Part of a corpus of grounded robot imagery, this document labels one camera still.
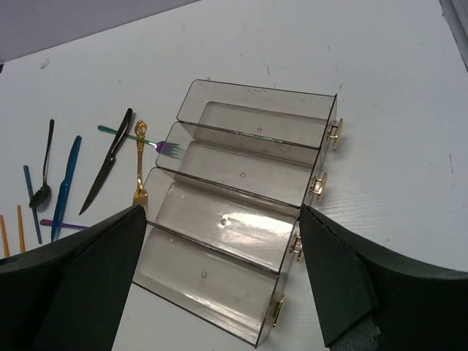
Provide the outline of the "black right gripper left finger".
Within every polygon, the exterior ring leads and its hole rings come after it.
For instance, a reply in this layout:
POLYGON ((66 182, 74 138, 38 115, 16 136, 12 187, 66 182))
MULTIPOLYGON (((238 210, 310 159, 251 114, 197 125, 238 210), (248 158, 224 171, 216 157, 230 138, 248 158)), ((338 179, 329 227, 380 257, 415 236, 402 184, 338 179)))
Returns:
POLYGON ((1 259, 1 349, 111 350, 146 225, 136 205, 1 259))

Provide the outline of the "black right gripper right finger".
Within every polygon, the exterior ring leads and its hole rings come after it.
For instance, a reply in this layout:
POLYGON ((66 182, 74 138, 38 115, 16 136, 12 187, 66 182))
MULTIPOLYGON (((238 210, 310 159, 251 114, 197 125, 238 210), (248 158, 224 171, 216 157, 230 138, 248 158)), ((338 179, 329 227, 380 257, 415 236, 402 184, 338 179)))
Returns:
POLYGON ((303 205, 306 270, 329 350, 465 350, 467 273, 361 237, 303 205))

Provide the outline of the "purple gold spoon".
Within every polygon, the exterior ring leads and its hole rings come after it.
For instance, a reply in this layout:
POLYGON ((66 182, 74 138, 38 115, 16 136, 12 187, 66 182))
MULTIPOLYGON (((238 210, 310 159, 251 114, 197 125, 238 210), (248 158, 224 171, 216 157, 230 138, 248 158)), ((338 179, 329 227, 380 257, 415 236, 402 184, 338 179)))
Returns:
MULTIPOLYGON (((53 226, 53 221, 49 220, 49 219, 41 219, 39 221, 39 223, 42 226, 47 226, 47 227, 52 227, 53 226)), ((69 223, 65 223, 65 222, 59 222, 58 226, 63 227, 63 228, 68 228, 68 229, 74 229, 74 230, 85 230, 85 229, 88 228, 87 226, 78 225, 78 224, 69 224, 69 223)))

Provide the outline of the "blue knife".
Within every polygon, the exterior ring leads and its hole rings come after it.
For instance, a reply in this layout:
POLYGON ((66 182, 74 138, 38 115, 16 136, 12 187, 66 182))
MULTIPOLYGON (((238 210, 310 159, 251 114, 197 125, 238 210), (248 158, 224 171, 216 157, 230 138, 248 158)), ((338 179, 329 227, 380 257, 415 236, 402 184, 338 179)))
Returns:
POLYGON ((81 142, 82 142, 82 137, 80 135, 77 135, 69 153, 64 180, 61 182, 61 185, 59 187, 58 198, 56 202, 56 207, 55 207, 53 221, 52 221, 52 227, 50 231, 50 240, 52 242, 54 242, 55 239, 58 237, 59 223, 62 221, 64 217, 64 212, 67 206, 67 199, 69 196, 69 190, 71 187, 72 178, 73 178, 75 167, 76 167, 77 160, 78 160, 78 154, 80 151, 81 142))

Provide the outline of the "black spoon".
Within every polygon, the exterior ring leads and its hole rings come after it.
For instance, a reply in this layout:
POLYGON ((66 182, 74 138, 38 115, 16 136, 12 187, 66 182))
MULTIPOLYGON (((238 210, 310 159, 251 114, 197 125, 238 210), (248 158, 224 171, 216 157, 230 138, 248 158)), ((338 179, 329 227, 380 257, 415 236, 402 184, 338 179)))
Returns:
POLYGON ((55 121, 51 119, 49 121, 48 128, 48 141, 45 150, 45 158, 42 166, 42 186, 34 193, 33 197, 30 199, 29 208, 37 208, 41 206, 50 196, 51 189, 47 183, 47 171, 48 171, 48 160, 50 156, 50 148, 53 139, 53 130, 55 126, 55 121))

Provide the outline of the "black knife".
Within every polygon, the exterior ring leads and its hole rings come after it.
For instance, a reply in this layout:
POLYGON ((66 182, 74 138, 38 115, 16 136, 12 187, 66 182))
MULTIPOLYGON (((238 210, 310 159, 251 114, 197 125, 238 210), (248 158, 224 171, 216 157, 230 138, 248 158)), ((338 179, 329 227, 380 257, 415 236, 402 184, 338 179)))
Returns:
POLYGON ((124 142, 125 134, 128 132, 128 129, 131 125, 133 114, 133 109, 129 107, 116 132, 113 142, 110 144, 109 150, 105 155, 104 162, 97 174, 97 177, 95 178, 91 189, 84 201, 84 204, 82 205, 82 208, 78 214, 79 216, 82 215, 93 203, 94 199, 99 194, 99 191, 101 190, 103 184, 107 180, 107 177, 109 176, 111 170, 113 169, 113 166, 116 163, 116 154, 118 153, 124 142))

